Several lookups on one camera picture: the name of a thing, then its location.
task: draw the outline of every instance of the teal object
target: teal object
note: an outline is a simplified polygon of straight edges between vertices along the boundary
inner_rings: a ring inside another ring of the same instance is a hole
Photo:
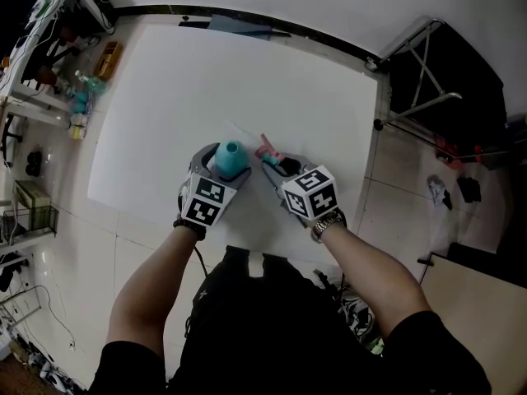
[[[262,160],[267,161],[270,165],[280,164],[280,161],[275,156],[269,155],[268,152],[262,154]]]
[[[249,166],[249,156],[241,142],[223,142],[216,150],[216,168],[222,179],[232,179]]]
[[[81,101],[77,101],[73,105],[73,113],[81,113],[84,114],[86,112],[86,103],[83,103]]]
[[[86,88],[94,94],[102,95],[106,92],[106,84],[98,77],[86,75],[80,70],[75,71],[75,76],[79,81],[84,82]]]
[[[77,92],[75,94],[75,99],[85,104],[88,101],[88,93],[87,92]]]

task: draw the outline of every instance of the silver watch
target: silver watch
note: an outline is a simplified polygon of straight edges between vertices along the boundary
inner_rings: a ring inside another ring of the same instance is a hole
[[[317,243],[320,243],[322,241],[320,240],[320,237],[322,233],[324,233],[325,229],[337,222],[343,222],[343,218],[338,212],[331,211],[327,215],[320,218],[319,221],[313,225],[311,228],[311,238]]]

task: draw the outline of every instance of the white sheet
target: white sheet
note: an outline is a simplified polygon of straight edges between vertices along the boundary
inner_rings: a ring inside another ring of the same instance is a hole
[[[139,39],[106,115],[88,197],[171,224],[192,155],[212,142],[264,132],[336,177],[352,221],[364,179],[377,82],[281,44],[213,30],[151,25]],[[279,207],[252,156],[253,174],[208,239],[306,261],[334,263]]]

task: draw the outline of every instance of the pink object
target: pink object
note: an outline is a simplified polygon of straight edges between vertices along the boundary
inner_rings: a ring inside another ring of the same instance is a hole
[[[271,145],[271,142],[267,139],[265,134],[262,133],[260,137],[262,138],[263,145],[258,148],[254,154],[261,159],[262,155],[267,152],[270,156],[274,156],[279,162],[282,162],[285,159],[285,156],[280,155],[280,152],[273,148],[273,145]]]

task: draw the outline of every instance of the black and white marker cube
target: black and white marker cube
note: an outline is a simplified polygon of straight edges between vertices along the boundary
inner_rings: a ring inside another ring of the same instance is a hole
[[[316,220],[337,207],[335,178],[323,165],[282,185],[289,211]]]
[[[181,217],[200,225],[215,225],[236,191],[192,173],[182,190]]]

